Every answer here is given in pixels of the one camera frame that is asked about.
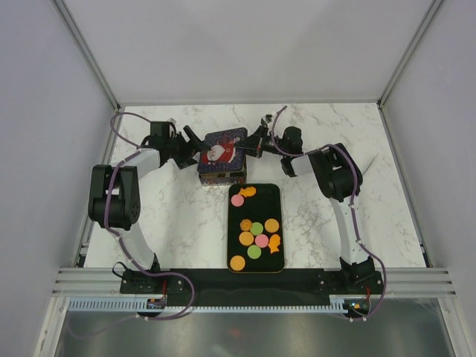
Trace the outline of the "square cookie tin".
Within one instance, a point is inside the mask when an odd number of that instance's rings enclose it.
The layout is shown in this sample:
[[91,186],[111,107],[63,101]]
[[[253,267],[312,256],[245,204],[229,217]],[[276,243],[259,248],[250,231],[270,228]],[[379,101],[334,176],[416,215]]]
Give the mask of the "square cookie tin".
[[247,180],[247,166],[244,165],[238,171],[226,171],[222,173],[199,173],[199,180],[203,186],[228,186],[233,184],[244,184]]

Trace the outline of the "gold tin lid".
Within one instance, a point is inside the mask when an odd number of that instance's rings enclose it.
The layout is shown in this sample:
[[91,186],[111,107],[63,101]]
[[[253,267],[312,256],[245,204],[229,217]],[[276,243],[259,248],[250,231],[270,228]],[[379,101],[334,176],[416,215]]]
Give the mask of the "gold tin lid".
[[210,149],[200,155],[198,174],[241,171],[245,167],[245,150],[238,148],[236,144],[247,136],[248,130],[245,127],[206,134],[205,143],[210,146]]

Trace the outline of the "black rectangular tray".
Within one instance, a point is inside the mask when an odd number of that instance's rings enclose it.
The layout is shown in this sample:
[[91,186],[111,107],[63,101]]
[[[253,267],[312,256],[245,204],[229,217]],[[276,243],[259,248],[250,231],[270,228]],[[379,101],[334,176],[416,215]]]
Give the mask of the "black rectangular tray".
[[230,186],[226,263],[238,274],[273,274],[284,269],[281,194],[276,184]]

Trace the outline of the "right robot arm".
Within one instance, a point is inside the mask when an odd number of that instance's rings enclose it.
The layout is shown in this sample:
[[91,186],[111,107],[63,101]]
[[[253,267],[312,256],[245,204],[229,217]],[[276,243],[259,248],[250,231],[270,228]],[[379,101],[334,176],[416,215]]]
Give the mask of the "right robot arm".
[[289,126],[280,138],[261,125],[255,133],[237,142],[237,147],[255,158],[264,152],[281,155],[281,167],[289,177],[313,174],[322,194],[334,210],[341,240],[340,284],[344,291],[357,293],[367,284],[364,273],[369,254],[361,248],[356,199],[363,177],[350,153],[341,143],[327,144],[309,153],[303,151],[301,130]]

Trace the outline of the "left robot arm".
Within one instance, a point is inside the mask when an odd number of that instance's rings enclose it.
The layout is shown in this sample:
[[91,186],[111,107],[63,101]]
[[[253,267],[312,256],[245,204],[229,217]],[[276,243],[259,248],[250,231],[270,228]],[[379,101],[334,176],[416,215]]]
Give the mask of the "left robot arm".
[[152,121],[149,134],[133,144],[133,154],[118,163],[98,164],[91,172],[88,215],[115,239],[123,255],[124,265],[139,271],[137,285],[146,293],[157,292],[163,277],[156,254],[146,242],[140,225],[140,181],[173,160],[179,169],[198,161],[198,153],[210,145],[185,126],[183,132],[170,121]]

